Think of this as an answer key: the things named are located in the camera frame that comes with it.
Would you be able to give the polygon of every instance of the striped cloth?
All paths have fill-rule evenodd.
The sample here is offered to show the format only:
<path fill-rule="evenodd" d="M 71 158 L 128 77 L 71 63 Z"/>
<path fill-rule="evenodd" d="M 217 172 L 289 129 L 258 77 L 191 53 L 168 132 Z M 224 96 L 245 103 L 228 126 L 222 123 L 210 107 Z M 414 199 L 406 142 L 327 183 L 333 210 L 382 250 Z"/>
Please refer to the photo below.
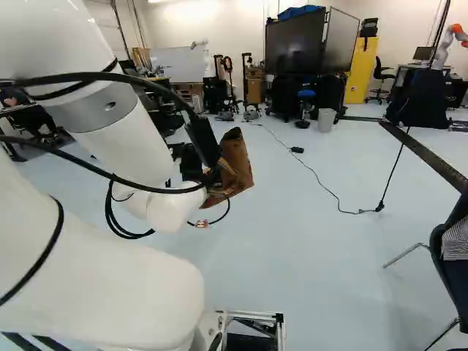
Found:
<path fill-rule="evenodd" d="M 468 216 L 442 235 L 442 257 L 447 261 L 468 260 Z"/>

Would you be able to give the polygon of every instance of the brown object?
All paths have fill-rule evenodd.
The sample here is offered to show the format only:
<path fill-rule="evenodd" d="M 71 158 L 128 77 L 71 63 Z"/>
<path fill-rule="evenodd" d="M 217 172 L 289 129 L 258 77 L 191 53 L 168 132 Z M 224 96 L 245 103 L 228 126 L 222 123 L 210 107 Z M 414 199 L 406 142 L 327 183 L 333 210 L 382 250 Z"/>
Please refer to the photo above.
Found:
<path fill-rule="evenodd" d="M 149 58 L 149 48 L 133 48 L 132 49 L 133 63 L 136 67 L 151 68 L 151 60 Z"/>
<path fill-rule="evenodd" d="M 248 79 L 247 102 L 249 104 L 260 104 L 262 102 L 262 83 L 261 79 Z"/>
<path fill-rule="evenodd" d="M 265 73 L 260 68 L 246 67 L 246 79 L 263 79 Z"/>
<path fill-rule="evenodd" d="M 192 95 L 203 95 L 203 83 L 171 83 L 183 101 L 192 102 Z"/>
<path fill-rule="evenodd" d="M 209 208 L 254 186 L 249 154 L 241 128 L 232 128 L 219 143 L 222 157 L 218 161 L 221 188 L 208 190 L 209 198 L 200 208 Z"/>

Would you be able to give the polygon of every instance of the large monitor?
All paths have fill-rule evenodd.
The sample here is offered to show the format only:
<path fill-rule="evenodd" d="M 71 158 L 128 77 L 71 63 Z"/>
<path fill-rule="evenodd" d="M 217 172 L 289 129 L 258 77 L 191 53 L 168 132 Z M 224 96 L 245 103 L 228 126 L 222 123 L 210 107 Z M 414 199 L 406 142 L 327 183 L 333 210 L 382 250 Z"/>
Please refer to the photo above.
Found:
<path fill-rule="evenodd" d="M 265 71 L 272 75 L 320 72 L 326 9 L 321 8 L 265 28 Z"/>
<path fill-rule="evenodd" d="M 330 8 L 323 53 L 322 74 L 351 70 L 352 56 L 359 30 L 359 18 Z"/>

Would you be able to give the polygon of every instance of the trash can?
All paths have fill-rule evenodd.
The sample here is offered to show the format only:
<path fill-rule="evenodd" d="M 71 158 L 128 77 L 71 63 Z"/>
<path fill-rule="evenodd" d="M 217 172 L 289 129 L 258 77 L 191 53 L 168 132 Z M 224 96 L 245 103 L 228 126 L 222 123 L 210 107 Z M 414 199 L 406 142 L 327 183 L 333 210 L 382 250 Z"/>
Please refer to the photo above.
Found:
<path fill-rule="evenodd" d="M 335 110 L 331 108 L 321 108 L 319 110 L 319 118 L 318 118 L 318 129 L 322 133 L 326 133 L 331 131 L 331 127 L 333 127 L 333 123 L 335 121 Z"/>

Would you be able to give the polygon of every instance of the cabinet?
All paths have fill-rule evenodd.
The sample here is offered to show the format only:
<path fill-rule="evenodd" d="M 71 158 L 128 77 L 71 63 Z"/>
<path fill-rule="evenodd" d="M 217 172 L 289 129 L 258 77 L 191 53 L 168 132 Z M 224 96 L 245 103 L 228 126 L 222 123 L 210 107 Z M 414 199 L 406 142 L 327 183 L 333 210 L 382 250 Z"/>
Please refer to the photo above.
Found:
<path fill-rule="evenodd" d="M 369 83 L 375 68 L 375 56 L 379 37 L 358 38 L 352 58 L 350 76 L 344 95 L 345 104 L 362 104 L 368 93 Z"/>

